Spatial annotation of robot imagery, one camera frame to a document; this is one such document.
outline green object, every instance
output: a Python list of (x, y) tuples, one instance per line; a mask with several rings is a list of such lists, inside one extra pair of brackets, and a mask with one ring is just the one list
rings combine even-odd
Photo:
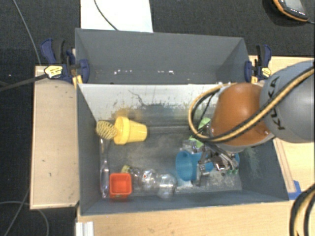
[[(210, 118), (203, 118), (198, 126), (198, 129), (202, 128), (204, 125), (206, 125), (211, 119)], [(190, 141), (196, 141), (196, 146), (197, 148), (200, 148), (201, 146), (203, 146), (203, 142), (197, 140), (196, 138), (190, 136), (189, 139)]]

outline blue tape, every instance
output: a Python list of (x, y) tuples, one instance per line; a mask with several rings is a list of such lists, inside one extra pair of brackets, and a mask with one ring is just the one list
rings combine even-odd
[(294, 186), (296, 191), (295, 192), (288, 192), (288, 196), (290, 200), (295, 200), (301, 193), (300, 183), (298, 181), (293, 180)]

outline plastic bottle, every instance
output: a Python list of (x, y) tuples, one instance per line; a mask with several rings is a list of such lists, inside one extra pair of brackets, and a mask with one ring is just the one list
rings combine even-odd
[(140, 189), (148, 194), (156, 194), (162, 199), (173, 196), (177, 187), (177, 179), (168, 173), (159, 173), (153, 169), (141, 169), (124, 165), (122, 172), (129, 173), (134, 189)]

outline black device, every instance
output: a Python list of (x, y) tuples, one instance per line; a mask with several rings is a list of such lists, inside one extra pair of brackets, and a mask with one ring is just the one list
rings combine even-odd
[(301, 3), (301, 0), (272, 0), (277, 9), (284, 15), (301, 21), (307, 22), (309, 17)]

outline white paper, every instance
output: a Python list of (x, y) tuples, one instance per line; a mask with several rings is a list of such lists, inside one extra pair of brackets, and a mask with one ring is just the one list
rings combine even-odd
[[(96, 0), (96, 3), (118, 30), (153, 32), (149, 0)], [(94, 0), (81, 0), (81, 28), (113, 30)]]

